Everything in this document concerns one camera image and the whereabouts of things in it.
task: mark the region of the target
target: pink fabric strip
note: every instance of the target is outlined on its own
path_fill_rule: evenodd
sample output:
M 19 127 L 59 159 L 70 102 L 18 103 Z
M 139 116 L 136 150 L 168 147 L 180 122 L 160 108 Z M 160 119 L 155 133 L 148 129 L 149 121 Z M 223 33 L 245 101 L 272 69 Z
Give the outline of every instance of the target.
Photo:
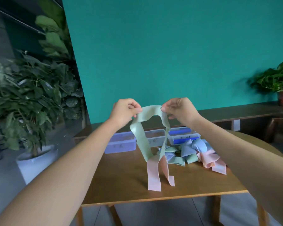
M 214 153 L 215 151 L 213 149 L 204 153 L 199 152 L 197 154 L 198 161 L 202 162 L 205 168 L 212 167 L 212 171 L 226 175 L 226 164 L 219 155 Z
M 174 176 L 169 176 L 169 167 L 166 156 L 162 156 L 159 161 L 159 155 L 155 155 L 147 161 L 148 172 L 148 190 L 161 191 L 161 182 L 159 179 L 158 165 L 161 166 L 164 175 L 171 186 L 175 186 Z

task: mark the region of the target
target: finger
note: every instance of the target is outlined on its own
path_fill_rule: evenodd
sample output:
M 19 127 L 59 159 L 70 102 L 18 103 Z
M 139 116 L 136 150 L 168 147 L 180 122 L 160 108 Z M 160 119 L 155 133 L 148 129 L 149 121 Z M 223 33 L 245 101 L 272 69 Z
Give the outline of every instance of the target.
M 162 104 L 163 107 L 177 105 L 177 102 L 180 98 L 171 98 L 169 101 Z
M 142 112 L 142 108 L 133 108 L 131 109 L 131 112 L 132 112 L 132 116 Z
M 132 99 L 132 98 L 127 98 L 127 99 L 124 99 L 125 102 L 128 104 L 128 105 L 132 105 L 134 106 L 135 108 L 141 108 L 140 104 L 137 103 L 136 100 Z
M 162 108 L 161 108 L 161 110 L 163 111 L 163 112 L 166 112 L 166 113 L 170 113 L 170 114 L 174 114 L 174 111 L 175 111 L 175 108 L 174 107 L 171 107 L 171 106 L 163 106 Z
M 176 117 L 174 115 L 171 115 L 168 117 L 170 120 L 175 119 Z

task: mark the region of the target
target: storage bin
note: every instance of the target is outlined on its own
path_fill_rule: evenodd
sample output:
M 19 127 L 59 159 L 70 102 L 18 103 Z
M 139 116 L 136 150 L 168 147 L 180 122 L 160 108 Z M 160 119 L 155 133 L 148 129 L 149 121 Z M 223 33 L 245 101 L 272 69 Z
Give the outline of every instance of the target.
M 168 140 L 171 145 L 179 145 L 187 140 L 200 138 L 200 134 L 188 127 L 171 128 L 168 133 Z
M 165 130 L 163 129 L 156 129 L 145 131 L 146 138 L 149 141 L 150 147 L 158 147 L 164 144 L 164 137 L 165 137 Z
M 115 133 L 110 139 L 105 153 L 120 153 L 134 151 L 136 149 L 136 138 L 132 132 Z

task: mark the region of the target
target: white plant pot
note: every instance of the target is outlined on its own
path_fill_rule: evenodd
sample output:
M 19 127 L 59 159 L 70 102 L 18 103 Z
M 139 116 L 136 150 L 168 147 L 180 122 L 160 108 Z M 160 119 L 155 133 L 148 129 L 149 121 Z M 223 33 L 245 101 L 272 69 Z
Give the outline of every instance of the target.
M 33 159 L 28 152 L 22 153 L 16 159 L 26 184 L 30 183 L 38 174 L 58 158 L 58 150 L 54 145 L 43 146 L 42 151 L 38 149 L 38 152 L 40 152 L 41 155 Z

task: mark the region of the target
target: person's right arm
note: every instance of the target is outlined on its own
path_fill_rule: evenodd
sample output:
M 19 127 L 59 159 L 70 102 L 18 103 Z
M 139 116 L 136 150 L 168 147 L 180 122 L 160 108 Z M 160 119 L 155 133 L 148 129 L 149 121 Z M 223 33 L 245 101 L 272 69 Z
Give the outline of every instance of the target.
M 246 142 L 206 120 L 188 98 L 162 105 L 181 124 L 197 131 L 218 153 L 249 193 L 283 225 L 283 158 Z

